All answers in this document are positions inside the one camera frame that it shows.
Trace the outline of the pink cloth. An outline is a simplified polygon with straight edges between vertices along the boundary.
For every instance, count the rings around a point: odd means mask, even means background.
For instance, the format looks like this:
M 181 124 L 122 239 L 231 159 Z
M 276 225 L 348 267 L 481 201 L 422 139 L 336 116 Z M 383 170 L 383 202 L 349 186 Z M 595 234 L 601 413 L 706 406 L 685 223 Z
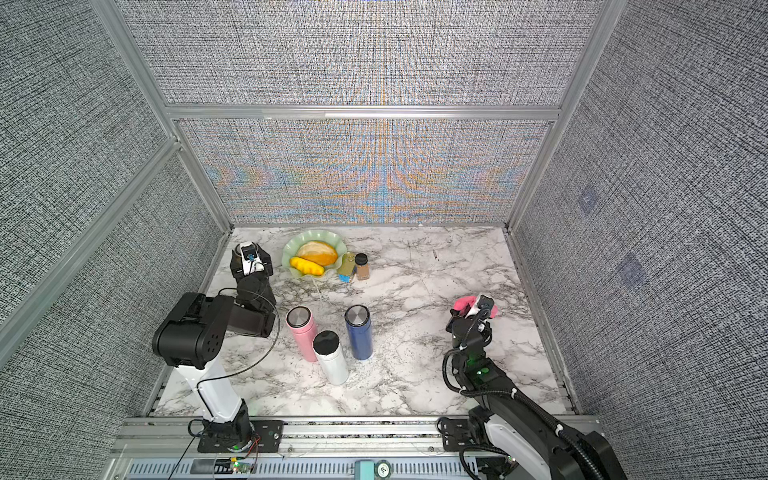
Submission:
M 459 312 L 462 316 L 466 315 L 466 312 L 470 309 L 470 307 L 474 306 L 477 301 L 477 296 L 465 296 L 457 299 L 452 307 L 452 310 L 456 310 Z M 493 306 L 490 314 L 490 318 L 493 319 L 498 314 L 498 306 Z

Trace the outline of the blue thermos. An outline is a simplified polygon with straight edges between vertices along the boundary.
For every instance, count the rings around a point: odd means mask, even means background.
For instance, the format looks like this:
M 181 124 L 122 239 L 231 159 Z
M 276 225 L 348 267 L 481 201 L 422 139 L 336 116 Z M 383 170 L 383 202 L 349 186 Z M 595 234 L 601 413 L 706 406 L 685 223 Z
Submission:
M 353 357 L 357 360 L 367 360 L 373 354 L 372 321 L 369 309 L 364 305 L 352 305 L 345 314 Z

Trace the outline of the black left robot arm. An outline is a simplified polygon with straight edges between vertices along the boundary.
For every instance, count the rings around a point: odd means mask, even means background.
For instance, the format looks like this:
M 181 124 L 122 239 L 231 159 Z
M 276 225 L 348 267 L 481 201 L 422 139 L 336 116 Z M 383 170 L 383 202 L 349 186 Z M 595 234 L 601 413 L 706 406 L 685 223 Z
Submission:
M 202 405 L 201 447 L 231 452 L 256 441 L 246 401 L 232 387 L 220 352 L 225 334 L 257 338 L 271 335 L 277 301 L 270 285 L 270 255 L 257 243 L 234 247 L 230 270 L 232 296 L 187 292 L 154 333 L 153 353 L 187 381 Z

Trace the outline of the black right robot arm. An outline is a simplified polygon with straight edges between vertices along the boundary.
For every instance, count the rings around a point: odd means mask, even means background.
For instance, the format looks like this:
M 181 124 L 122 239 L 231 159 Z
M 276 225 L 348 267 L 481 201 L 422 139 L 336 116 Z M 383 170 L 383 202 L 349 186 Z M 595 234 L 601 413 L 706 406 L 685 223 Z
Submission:
M 469 414 L 471 441 L 459 455 L 505 455 L 535 479 L 625 479 L 602 434 L 584 433 L 547 412 L 487 356 L 494 309 L 485 296 L 475 304 L 455 304 L 446 326 L 452 346 L 443 356 L 443 382 L 451 392 L 478 402 Z

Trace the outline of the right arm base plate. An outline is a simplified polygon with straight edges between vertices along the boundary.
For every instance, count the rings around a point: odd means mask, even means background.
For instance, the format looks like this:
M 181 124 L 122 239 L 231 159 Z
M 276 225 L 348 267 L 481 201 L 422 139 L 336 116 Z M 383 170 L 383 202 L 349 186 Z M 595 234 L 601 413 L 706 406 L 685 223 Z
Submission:
M 439 417 L 436 427 L 446 452 L 458 453 L 467 446 L 492 446 L 485 431 L 485 423 L 481 419 Z

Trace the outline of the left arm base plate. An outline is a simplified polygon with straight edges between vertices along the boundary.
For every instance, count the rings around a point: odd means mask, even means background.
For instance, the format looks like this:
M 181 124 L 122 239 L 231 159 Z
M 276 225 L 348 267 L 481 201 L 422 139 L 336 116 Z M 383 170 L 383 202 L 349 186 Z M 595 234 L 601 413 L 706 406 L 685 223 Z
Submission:
M 199 453 L 277 453 L 282 441 L 285 423 L 281 420 L 250 420 L 242 422 L 203 422 L 199 435 Z

